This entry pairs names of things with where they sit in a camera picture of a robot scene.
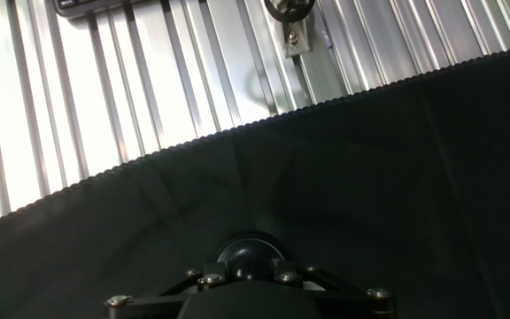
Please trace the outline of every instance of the screw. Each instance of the screw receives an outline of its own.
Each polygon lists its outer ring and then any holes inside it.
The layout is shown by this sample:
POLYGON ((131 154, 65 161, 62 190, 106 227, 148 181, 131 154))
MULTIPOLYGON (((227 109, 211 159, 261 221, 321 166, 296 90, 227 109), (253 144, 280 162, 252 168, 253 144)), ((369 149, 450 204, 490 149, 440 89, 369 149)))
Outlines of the screw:
POLYGON ((186 271, 186 276, 188 276, 188 277, 197 276, 197 275, 200 275, 200 272, 195 269, 189 269, 188 271, 186 271))
POLYGON ((221 282, 223 282, 223 277, 218 274, 210 274, 198 279, 199 284, 219 284, 221 282))
POLYGON ((132 301, 133 301, 133 297, 120 295, 120 296, 111 297, 109 300, 107 300, 107 304, 112 307, 119 307, 119 306, 123 306, 123 305, 125 305, 129 302, 132 302, 132 301))
POLYGON ((294 32, 294 31, 290 31, 289 33, 289 38, 287 39, 288 43, 290 45, 297 45, 298 43, 298 36, 297 36, 297 33, 294 32))
POLYGON ((279 281, 289 284, 298 279, 298 274, 292 271, 285 271, 279 275, 279 281))
POLYGON ((386 289, 383 288, 375 288, 375 289, 368 289, 367 290, 367 296, 374 297, 374 298, 387 298, 390 297, 392 293, 386 289))

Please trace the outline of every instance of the metal frame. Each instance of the metal frame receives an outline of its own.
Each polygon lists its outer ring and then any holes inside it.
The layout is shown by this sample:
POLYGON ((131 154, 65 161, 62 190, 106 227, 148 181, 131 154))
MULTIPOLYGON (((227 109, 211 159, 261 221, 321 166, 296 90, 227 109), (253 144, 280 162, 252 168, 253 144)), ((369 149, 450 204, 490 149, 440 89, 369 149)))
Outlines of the metal frame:
POLYGON ((264 0, 71 20, 0 0, 0 216, 161 148, 510 49, 510 0, 317 0, 294 58, 273 23, 264 0))

